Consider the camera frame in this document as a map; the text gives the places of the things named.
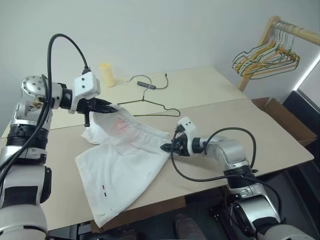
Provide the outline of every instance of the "white cloth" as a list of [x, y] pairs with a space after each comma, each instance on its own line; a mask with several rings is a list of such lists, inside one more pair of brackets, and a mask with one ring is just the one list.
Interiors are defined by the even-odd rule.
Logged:
[[169, 134], [118, 112], [94, 113], [82, 136], [100, 144], [75, 158], [94, 220], [99, 227], [129, 207], [154, 180], [169, 157], [160, 149]]

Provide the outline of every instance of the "wooden rod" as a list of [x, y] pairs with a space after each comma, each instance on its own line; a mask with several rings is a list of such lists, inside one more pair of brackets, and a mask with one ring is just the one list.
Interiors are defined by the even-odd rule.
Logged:
[[292, 34], [298, 38], [304, 39], [306, 41], [309, 41], [313, 44], [320, 46], [320, 35], [319, 34], [312, 32], [312, 31], [309, 31], [309, 30], [306, 30], [306, 29], [301, 28], [299, 26], [292, 27], [293, 26], [292, 24], [285, 22], [285, 21], [282, 21], [282, 20], [278, 20], [274, 24], [276, 24], [276, 23], [282, 23], [282, 24], [278, 24], [276, 26], [277, 29], [284, 31], [286, 33]]
[[247, 87], [249, 81], [250, 81], [251, 75], [245, 75], [241, 78], [241, 82], [238, 84], [238, 89], [243, 92], [245, 88]]

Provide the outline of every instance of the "cardboard box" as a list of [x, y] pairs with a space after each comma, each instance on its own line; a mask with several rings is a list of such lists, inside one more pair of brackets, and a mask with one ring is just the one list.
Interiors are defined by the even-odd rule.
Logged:
[[181, 209], [186, 206], [184, 196], [179, 196], [165, 201], [156, 202], [150, 205], [138, 207], [128, 211], [121, 212], [118, 216], [108, 221], [101, 228], [97, 226], [94, 220], [91, 221], [91, 231], [93, 233], [102, 233], [122, 225], [130, 224], [149, 217], [170, 212], [175, 209]]
[[290, 133], [302, 146], [307, 146], [317, 139], [309, 128], [306, 127], [281, 103], [268, 97], [253, 99], [252, 102], [259, 109], [270, 115], [281, 127]]

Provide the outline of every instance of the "clothes hanger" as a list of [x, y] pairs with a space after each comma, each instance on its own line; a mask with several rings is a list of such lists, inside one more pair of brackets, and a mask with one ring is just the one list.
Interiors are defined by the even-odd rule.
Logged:
[[[295, 26], [291, 24], [290, 27], [291, 27], [290, 30], [292, 30]], [[265, 76], [265, 77], [259, 77], [259, 78], [252, 78], [252, 77], [253, 76], [257, 76], [257, 75], [272, 73], [272, 72], [276, 72], [276, 71], [280, 71], [280, 70], [284, 70], [284, 69], [288, 69], [288, 68], [293, 68], [293, 69], [282, 71], [282, 72], [279, 72], [277, 74], [286, 73], [286, 72], [290, 72], [290, 71], [295, 70], [298, 67], [298, 64], [300, 62], [300, 57], [295, 52], [292, 51], [292, 47], [293, 47], [293, 44], [294, 44], [295, 36], [293, 36], [293, 38], [292, 38], [291, 46], [288, 49], [285, 49], [285, 47], [287, 45], [287, 42], [288, 42], [288, 35], [289, 35], [289, 33], [287, 33], [285, 35], [284, 43], [282, 45], [282, 48], [278, 49], [276, 51], [276, 53], [274, 53], [271, 56], [267, 57], [260, 64], [256, 64], [256, 65], [246, 69], [246, 71], [242, 72], [241, 75], [250, 75], [250, 79], [262, 79], [262, 78], [266, 78], [266, 77], [269, 77], [269, 76], [273, 76], [275, 74], [272, 74], [272, 75], [269, 75], [269, 76]]]
[[239, 62], [239, 60], [241, 58], [244, 58], [246, 57], [245, 54], [247, 54], [249, 56], [249, 54], [253, 51], [253, 50], [258, 50], [258, 49], [261, 49], [267, 45], [269, 45], [272, 41], [274, 41], [275, 39], [275, 36], [276, 36], [276, 28], [272, 30], [271, 32], [271, 38], [269, 39], [269, 41], [267, 43], [264, 43], [264, 44], [261, 44], [260, 46], [256, 46], [256, 47], [253, 47], [250, 51], [246, 52], [246, 51], [242, 51], [240, 52], [237, 56], [235, 56], [232, 60], [232, 68], [234, 69], [235, 68], [235, 64], [237, 64]]
[[[294, 27], [295, 26], [292, 24], [289, 26], [290, 30], [292, 30]], [[292, 46], [293, 46], [293, 42], [294, 42], [294, 38], [292, 39], [291, 47], [288, 50], [286, 50], [286, 46], [287, 46], [287, 42], [288, 42], [288, 35], [289, 35], [289, 33], [287, 32], [284, 37], [284, 32], [282, 31], [282, 35], [279, 32], [280, 42], [278, 43], [277, 47], [275, 48], [275, 52], [272, 49], [271, 51], [263, 53], [262, 55], [257, 57], [256, 60], [254, 60], [254, 61], [250, 60], [250, 62], [247, 62], [245, 66], [242, 66], [240, 75], [241, 76], [251, 75], [256, 72], [265, 71], [266, 69], [268, 70], [268, 69], [280, 68], [280, 67], [294, 63], [295, 60], [297, 59], [297, 54], [295, 52], [291, 51]]]
[[267, 56], [270, 53], [273, 53], [278, 48], [279, 45], [277, 46], [277, 41], [278, 41], [278, 38], [280, 39], [281, 37], [281, 33], [277, 28], [279, 24], [281, 23], [276, 23], [276, 26], [274, 28], [274, 37], [272, 41], [269, 41], [268, 46], [253, 52], [251, 56], [245, 57], [243, 61], [239, 62], [239, 64], [236, 66], [236, 69], [235, 69], [238, 74], [240, 72], [243, 73], [244, 70], [251, 64], [259, 63], [262, 57]]
[[[129, 81], [127, 81], [127, 82], [131, 82], [132, 81], [132, 79], [134, 79], [135, 77], [138, 77], [138, 76], [133, 76]], [[148, 88], [146, 88], [144, 91], [143, 91], [143, 95], [142, 95], [142, 99], [140, 99], [140, 100], [133, 100], [133, 101], [126, 101], [126, 102], [120, 102], [120, 103], [118, 103], [118, 105], [124, 105], [124, 104], [131, 104], [131, 103], [139, 103], [139, 102], [147, 102], [147, 103], [150, 103], [150, 104], [154, 104], [154, 105], [158, 105], [158, 106], [161, 106], [161, 107], [163, 107], [163, 109], [164, 110], [166, 110], [166, 111], [171, 111], [171, 110], [174, 110], [174, 111], [176, 111], [177, 112], [177, 115], [170, 115], [170, 114], [139, 114], [139, 115], [133, 115], [133, 116], [135, 116], [135, 117], [142, 117], [142, 116], [165, 116], [165, 117], [180, 117], [180, 115], [181, 115], [181, 112], [178, 110], [178, 109], [176, 109], [176, 108], [166, 108], [166, 106], [165, 105], [163, 105], [163, 104], [160, 104], [160, 103], [157, 103], [157, 102], [153, 102], [153, 101], [149, 101], [149, 100], [146, 100], [145, 99], [145, 93], [146, 93], [146, 91], [152, 86], [152, 80], [149, 78], [149, 77], [147, 77], [147, 79], [150, 81], [150, 85], [149, 85], [149, 87]]]

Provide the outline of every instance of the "clothing rack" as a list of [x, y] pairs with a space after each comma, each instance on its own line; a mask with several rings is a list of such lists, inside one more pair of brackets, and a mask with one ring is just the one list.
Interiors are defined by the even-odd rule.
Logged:
[[[281, 31], [284, 31], [286, 33], [289, 33], [289, 34], [294, 35], [298, 38], [304, 39], [306, 41], [309, 41], [313, 44], [320, 46], [320, 35], [319, 34], [314, 33], [312, 31], [309, 31], [309, 30], [306, 30], [302, 27], [293, 25], [291, 23], [282, 21], [279, 16], [273, 16], [269, 19], [269, 21], [265, 27], [264, 33], [261, 37], [261, 40], [259, 42], [259, 45], [267, 44], [269, 42], [274, 28], [277, 28]], [[248, 83], [250, 81], [250, 77], [251, 77], [250, 75], [245, 75], [242, 77], [241, 82], [238, 85], [238, 89], [241, 92], [243, 92], [245, 90], [246, 86], [248, 85]]]

